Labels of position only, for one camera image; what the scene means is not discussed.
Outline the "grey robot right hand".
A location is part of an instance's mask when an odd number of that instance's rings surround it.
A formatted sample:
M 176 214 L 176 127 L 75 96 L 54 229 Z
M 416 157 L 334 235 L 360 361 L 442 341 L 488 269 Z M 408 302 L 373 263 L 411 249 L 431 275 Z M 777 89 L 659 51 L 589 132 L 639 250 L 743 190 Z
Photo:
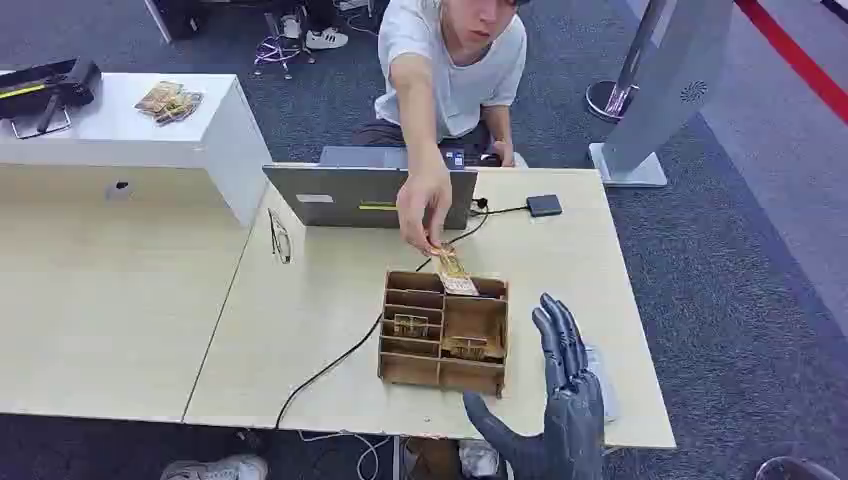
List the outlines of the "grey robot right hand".
M 511 467 L 515 479 L 601 479 L 604 400 L 589 369 L 586 345 L 571 311 L 545 292 L 531 319 L 540 334 L 546 404 L 543 430 L 520 435 L 483 398 L 462 394 L 467 418 Z

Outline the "person's right hand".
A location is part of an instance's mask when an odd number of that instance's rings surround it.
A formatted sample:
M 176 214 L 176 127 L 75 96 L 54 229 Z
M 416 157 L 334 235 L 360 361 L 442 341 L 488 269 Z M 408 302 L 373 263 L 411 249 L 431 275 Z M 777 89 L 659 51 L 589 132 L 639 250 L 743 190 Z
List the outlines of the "person's right hand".
M 452 205 L 452 184 L 443 164 L 414 161 L 397 194 L 398 222 L 403 239 L 430 256 L 441 248 L 441 235 Z

